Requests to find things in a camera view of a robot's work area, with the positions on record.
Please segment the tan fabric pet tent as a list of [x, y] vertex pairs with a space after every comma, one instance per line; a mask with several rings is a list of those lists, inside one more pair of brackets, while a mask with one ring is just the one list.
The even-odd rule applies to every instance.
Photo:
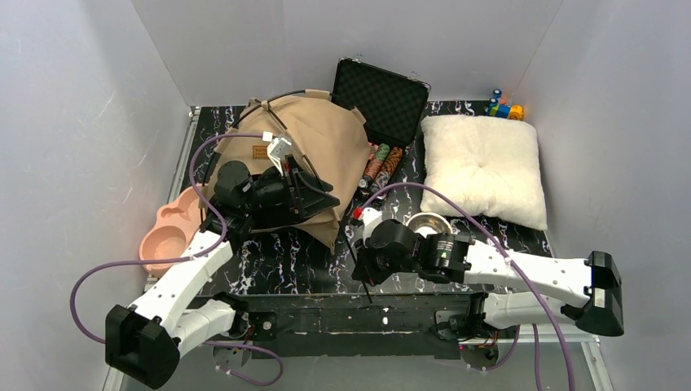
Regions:
[[364, 125], [365, 118], [358, 109], [337, 105], [325, 90], [251, 99], [227, 128], [228, 138], [214, 148], [216, 161], [211, 164], [213, 171], [205, 181], [203, 193], [213, 196], [216, 174], [230, 160], [245, 163], [251, 174], [261, 174], [272, 166], [268, 159], [254, 156], [253, 149], [259, 144], [256, 134], [268, 131], [274, 136], [287, 136], [293, 143], [291, 154], [297, 163], [332, 185], [332, 195], [341, 202], [295, 227], [333, 250], [340, 221], [371, 151]]

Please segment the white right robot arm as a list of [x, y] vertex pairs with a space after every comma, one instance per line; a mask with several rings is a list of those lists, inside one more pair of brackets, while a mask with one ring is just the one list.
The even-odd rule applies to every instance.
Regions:
[[421, 234], [376, 218], [355, 231], [352, 278], [372, 286], [396, 273], [437, 284], [493, 284], [513, 289], [488, 294], [468, 320], [502, 330], [528, 323], [573, 324], [598, 336], [624, 333], [623, 281], [609, 253], [560, 259], [513, 251], [450, 233]]

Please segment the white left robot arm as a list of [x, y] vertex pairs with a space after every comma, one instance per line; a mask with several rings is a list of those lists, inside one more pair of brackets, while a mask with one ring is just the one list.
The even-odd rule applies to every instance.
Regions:
[[251, 174], [238, 160], [222, 165], [208, 215], [187, 244], [186, 261], [170, 267], [131, 305], [108, 312], [105, 362], [158, 389], [197, 346], [219, 335], [247, 343], [257, 332], [247, 301], [218, 293], [195, 310], [187, 307], [252, 230], [296, 225], [339, 204], [333, 185], [291, 155], [262, 174]]

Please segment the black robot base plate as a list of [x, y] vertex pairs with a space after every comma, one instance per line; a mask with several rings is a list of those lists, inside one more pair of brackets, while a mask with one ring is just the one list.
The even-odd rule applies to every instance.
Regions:
[[456, 357], [454, 332], [461, 338], [479, 328], [461, 320], [453, 329], [440, 324], [457, 315], [464, 318], [480, 308], [479, 293], [404, 293], [234, 295], [215, 294], [240, 312], [240, 335], [251, 328], [255, 345], [287, 357], [327, 355]]

